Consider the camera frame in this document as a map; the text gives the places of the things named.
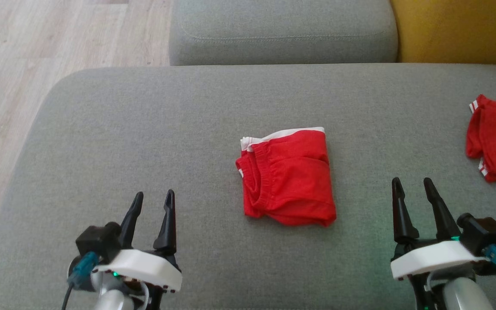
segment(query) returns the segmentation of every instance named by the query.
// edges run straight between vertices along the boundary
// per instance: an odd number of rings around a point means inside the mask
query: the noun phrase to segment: gray fabric upholstery
[[[393,62],[388,0],[178,0],[172,65]]]
[[[56,309],[88,225],[121,221],[145,193],[133,245],[150,249],[177,192],[179,309],[411,309],[391,278],[391,179],[421,236],[422,185],[455,216],[496,219],[496,184],[465,156],[468,104],[496,99],[490,65],[256,65],[95,69],[63,79],[30,132],[0,208],[0,310]],[[338,220],[246,218],[234,161],[242,136],[323,126]],[[496,306],[496,277],[479,279]],[[96,296],[75,292],[70,310]]]

